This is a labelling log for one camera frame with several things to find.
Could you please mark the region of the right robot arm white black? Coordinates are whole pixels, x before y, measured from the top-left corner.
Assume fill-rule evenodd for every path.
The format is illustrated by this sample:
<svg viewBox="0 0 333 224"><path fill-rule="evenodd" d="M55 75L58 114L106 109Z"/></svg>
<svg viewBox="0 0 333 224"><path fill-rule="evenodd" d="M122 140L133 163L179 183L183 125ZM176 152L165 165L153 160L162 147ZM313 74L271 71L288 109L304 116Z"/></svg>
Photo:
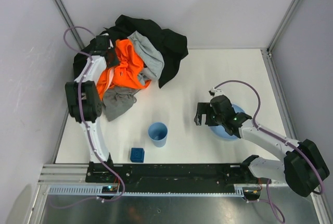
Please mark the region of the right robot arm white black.
<svg viewBox="0 0 333 224"><path fill-rule="evenodd" d="M226 134L234 135L258 145L275 156L275 160L252 155L244 160L252 175L287 184L295 193L307 197L323 187L330 171L316 144L306 139L298 141L282 136L261 125L255 125L254 119L235 111L225 95L219 95L209 102L199 102L194 118L196 125L222 127Z"/></svg>

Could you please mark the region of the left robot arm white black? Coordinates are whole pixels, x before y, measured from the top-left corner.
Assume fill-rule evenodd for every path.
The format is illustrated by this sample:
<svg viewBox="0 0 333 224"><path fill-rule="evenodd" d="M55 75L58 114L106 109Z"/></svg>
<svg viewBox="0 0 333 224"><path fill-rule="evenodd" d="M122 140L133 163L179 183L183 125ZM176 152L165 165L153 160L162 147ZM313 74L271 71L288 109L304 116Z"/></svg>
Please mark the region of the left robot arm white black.
<svg viewBox="0 0 333 224"><path fill-rule="evenodd" d="M80 125L88 143L90 161L102 163L110 160L100 126L102 101L97 82L108 64L113 44L107 33L95 38L95 46L89 52L86 64L73 82L65 84L69 114Z"/></svg>

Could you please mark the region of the orange cloth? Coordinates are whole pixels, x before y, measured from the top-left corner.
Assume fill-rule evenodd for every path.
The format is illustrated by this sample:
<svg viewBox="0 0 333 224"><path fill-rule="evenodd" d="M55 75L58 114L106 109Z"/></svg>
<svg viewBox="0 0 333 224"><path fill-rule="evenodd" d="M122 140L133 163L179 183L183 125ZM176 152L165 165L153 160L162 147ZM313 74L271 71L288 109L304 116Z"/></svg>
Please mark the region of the orange cloth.
<svg viewBox="0 0 333 224"><path fill-rule="evenodd" d="M139 80L144 62L135 52L133 43L129 39L116 40L116 54L120 63L104 70L96 84L100 99L108 89L115 86L141 90L151 83L150 79L142 82Z"/></svg>

